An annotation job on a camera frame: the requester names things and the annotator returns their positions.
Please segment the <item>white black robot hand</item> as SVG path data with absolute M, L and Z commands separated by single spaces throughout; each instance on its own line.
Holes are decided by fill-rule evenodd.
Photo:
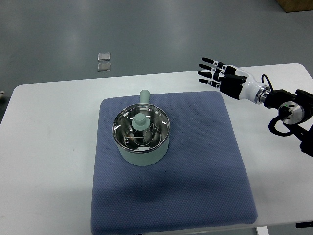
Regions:
M 199 67 L 209 72 L 198 71 L 198 75 L 213 80 L 220 78 L 221 84 L 206 79 L 199 79 L 199 82 L 214 88 L 220 88 L 220 92 L 231 98 L 237 100 L 247 99 L 253 103 L 264 103 L 270 93 L 269 85 L 257 82 L 254 76 L 245 70 L 206 57 L 203 57 L 202 61 L 209 65 L 199 64 Z

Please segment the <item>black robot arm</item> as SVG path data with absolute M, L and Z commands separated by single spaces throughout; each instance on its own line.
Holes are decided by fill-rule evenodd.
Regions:
M 203 69 L 198 72 L 201 76 L 199 82 L 217 88 L 233 99 L 246 99 L 276 109 L 278 115 L 268 125 L 270 132 L 281 137 L 296 136 L 301 141 L 300 150 L 312 156 L 313 130 L 300 126 L 313 116 L 311 93 L 301 89 L 294 94 L 283 89 L 275 90 L 266 74 L 262 74 L 258 82 L 252 74 L 234 65 L 206 57 L 202 61 L 199 65 Z

